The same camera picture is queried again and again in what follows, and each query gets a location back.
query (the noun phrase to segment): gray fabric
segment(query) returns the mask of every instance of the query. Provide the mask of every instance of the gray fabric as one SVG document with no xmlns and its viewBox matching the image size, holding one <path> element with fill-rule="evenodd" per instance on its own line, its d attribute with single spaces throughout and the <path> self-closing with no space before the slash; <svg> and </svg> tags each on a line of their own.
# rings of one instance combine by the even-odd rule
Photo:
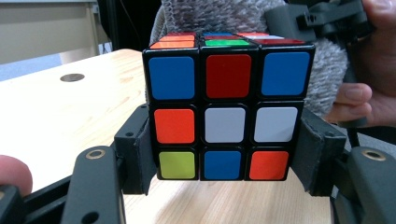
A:
<svg viewBox="0 0 396 224">
<path fill-rule="evenodd" d="M 283 5 L 283 0 L 163 0 L 150 43 L 169 32 L 268 33 L 264 12 Z M 347 54 L 326 39 L 315 44 L 305 107 L 323 117 L 330 111 L 347 70 Z"/>
</svg>

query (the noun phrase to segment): table surface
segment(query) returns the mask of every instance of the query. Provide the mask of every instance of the table surface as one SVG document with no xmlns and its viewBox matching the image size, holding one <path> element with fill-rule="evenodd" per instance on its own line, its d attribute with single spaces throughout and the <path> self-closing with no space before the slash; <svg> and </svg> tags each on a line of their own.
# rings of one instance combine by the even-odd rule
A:
<svg viewBox="0 0 396 224">
<path fill-rule="evenodd" d="M 81 74 L 82 80 L 61 81 Z M 34 190 L 73 172 L 79 152 L 109 146 L 145 103 L 141 52 L 122 49 L 0 82 L 0 154 L 31 169 Z M 281 182 L 151 181 L 124 197 L 127 223 L 331 223 L 328 198 Z"/>
</svg>

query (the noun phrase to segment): rubik's cube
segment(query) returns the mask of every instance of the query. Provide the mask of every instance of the rubik's cube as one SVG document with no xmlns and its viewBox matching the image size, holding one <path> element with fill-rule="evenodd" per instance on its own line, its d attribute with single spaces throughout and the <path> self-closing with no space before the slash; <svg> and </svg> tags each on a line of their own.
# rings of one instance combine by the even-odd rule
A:
<svg viewBox="0 0 396 224">
<path fill-rule="evenodd" d="M 171 33 L 145 49 L 157 176 L 286 179 L 314 54 L 264 33 Z"/>
</svg>

